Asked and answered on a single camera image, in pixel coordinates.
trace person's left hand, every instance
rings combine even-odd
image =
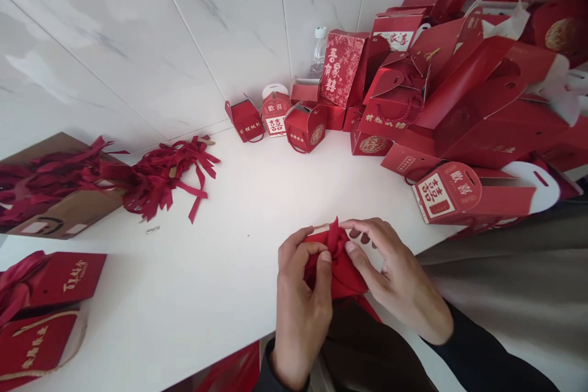
[[[274,375],[288,389],[302,390],[325,342],[333,317],[331,254],[323,244],[301,243],[314,227],[298,230],[278,250]],[[314,292],[304,281],[309,256],[320,253]]]

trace bottle cap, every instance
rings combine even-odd
[[[314,30],[314,36],[316,38],[325,38],[326,37],[326,26],[319,26]]]

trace dark sleeve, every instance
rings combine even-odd
[[[253,392],[292,392],[290,389],[282,386],[280,381],[274,375],[274,372],[271,370],[270,355],[271,352],[274,350],[275,344],[276,339],[272,339],[265,347],[262,368],[259,372],[259,379],[257,380],[257,384],[255,385],[255,387],[253,388]],[[304,385],[304,388],[301,392],[306,392],[308,390],[309,383],[310,377],[308,380],[306,380],[306,384]]]
[[[545,375],[510,355],[491,333],[447,305],[453,316],[453,335],[441,346],[425,343],[443,358],[466,391],[558,392]]]

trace fingernail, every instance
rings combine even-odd
[[[348,253],[353,251],[355,249],[355,247],[356,247],[355,242],[349,241],[349,242],[345,243],[345,251],[347,251]]]
[[[331,253],[329,253],[328,251],[323,251],[323,252],[320,254],[320,258],[321,258],[322,260],[324,260],[325,262],[329,262],[329,263],[331,263]]]

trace red ribbon bundle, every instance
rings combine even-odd
[[[347,233],[339,227],[339,218],[330,225],[329,230],[308,236],[304,242],[319,242],[327,246],[333,259],[333,279],[331,281],[331,297],[333,299],[360,296],[368,292],[368,286],[355,268],[351,258],[345,251],[345,243],[349,240]],[[310,256],[304,269],[304,280],[314,289],[317,276],[318,254]]]
[[[201,168],[213,179],[216,177],[214,164],[220,162],[214,156],[206,153],[207,144],[192,138],[192,141],[178,141],[172,146],[160,144],[155,149],[145,154],[143,158],[132,167],[124,164],[102,162],[100,177],[119,181],[117,186],[127,189],[122,203],[126,210],[132,213],[140,213],[144,219],[150,221],[157,209],[170,209],[173,204],[172,190],[182,188],[191,195],[196,196],[196,201],[190,210],[188,218],[194,223],[196,212],[202,199],[207,199],[208,194],[203,191],[205,175]],[[194,164],[196,175],[200,182],[200,189],[184,184],[180,179],[182,174]]]
[[[77,190],[112,188],[95,184],[100,178],[101,151],[112,143],[99,137],[81,153],[50,153],[27,166],[0,165],[0,203],[12,205],[0,206],[0,226],[15,227]]]
[[[29,306],[32,287],[27,282],[47,261],[49,256],[36,251],[0,274],[0,329]]]

